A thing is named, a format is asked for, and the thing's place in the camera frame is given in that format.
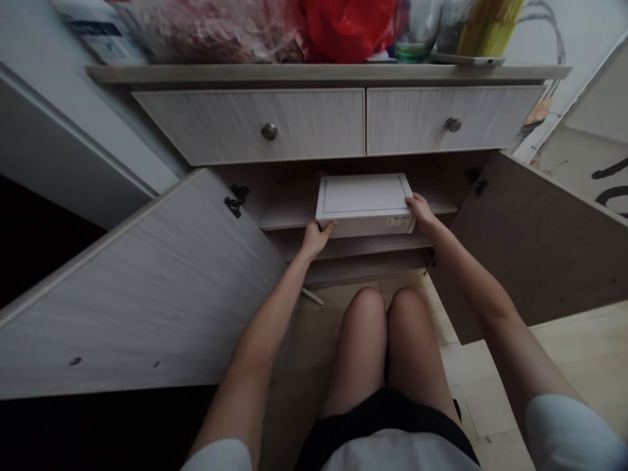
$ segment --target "drawer knob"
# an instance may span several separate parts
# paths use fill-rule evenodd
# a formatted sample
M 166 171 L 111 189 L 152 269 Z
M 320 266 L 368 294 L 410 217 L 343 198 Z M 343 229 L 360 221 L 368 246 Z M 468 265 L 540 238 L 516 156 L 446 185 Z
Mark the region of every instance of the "drawer knob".
M 262 126 L 262 137 L 267 141 L 274 141 L 277 137 L 277 126 L 266 123 Z
M 461 126 L 462 126 L 462 121 L 460 121 L 458 118 L 448 118 L 447 121 L 445 121 L 445 127 L 450 132 L 458 131 Z

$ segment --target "shelf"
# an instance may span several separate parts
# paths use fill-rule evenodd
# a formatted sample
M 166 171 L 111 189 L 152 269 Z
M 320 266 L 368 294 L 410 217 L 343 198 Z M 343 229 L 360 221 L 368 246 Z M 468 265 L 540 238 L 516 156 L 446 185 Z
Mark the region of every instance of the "shelf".
M 456 213 L 458 206 L 433 179 L 406 173 L 410 188 L 420 193 L 435 215 Z M 303 228 L 316 216 L 319 183 L 308 181 L 278 186 L 260 218 L 263 231 Z
M 315 260 L 305 277 L 307 287 L 324 287 L 339 281 L 360 283 L 369 278 L 407 273 L 425 274 L 426 262 L 421 249 L 393 253 L 360 255 L 350 258 Z
M 564 79 L 565 65 L 506 64 L 501 67 L 400 64 L 237 64 L 237 65 L 97 65 L 89 76 L 102 84 L 214 84 L 224 88 L 252 86 L 425 86 L 481 80 L 482 83 L 544 82 Z
M 278 186 L 262 215 L 263 231 L 303 228 L 316 216 L 319 198 L 317 181 Z
M 291 262 L 303 243 L 303 230 L 275 231 L 267 234 L 277 251 Z M 364 237 L 345 237 L 329 239 L 317 260 L 343 258 L 385 252 L 405 251 L 431 247 L 427 236 L 415 230 L 412 234 L 367 235 Z

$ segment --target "thigh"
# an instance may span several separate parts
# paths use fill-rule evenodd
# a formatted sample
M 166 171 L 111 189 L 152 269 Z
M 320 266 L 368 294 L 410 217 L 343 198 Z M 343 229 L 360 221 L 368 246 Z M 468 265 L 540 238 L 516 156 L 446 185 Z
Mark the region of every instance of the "thigh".
M 386 329 L 381 293 L 360 289 L 342 319 L 323 417 L 350 411 L 383 386 Z
M 388 310 L 390 386 L 460 424 L 425 298 L 413 289 L 401 288 L 392 300 Z

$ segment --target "open cabinet door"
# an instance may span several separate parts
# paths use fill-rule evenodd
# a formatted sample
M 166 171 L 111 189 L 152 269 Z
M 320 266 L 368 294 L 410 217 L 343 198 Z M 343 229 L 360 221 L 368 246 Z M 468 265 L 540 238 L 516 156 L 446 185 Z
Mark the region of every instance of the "open cabinet door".
M 194 172 L 0 311 L 0 399 L 218 383 L 286 268 L 226 196 Z
M 529 326 L 628 298 L 628 227 L 550 177 L 496 152 L 451 226 Z M 428 272 L 461 343 L 480 328 L 438 263 Z

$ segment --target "red plastic bag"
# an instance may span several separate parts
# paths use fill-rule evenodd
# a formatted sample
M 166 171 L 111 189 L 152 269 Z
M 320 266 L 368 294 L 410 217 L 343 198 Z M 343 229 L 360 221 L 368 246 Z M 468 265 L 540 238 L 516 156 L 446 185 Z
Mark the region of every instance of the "red plastic bag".
M 318 53 L 360 63 L 393 43 L 396 0 L 302 0 L 307 38 Z M 308 54 L 308 61 L 316 57 Z

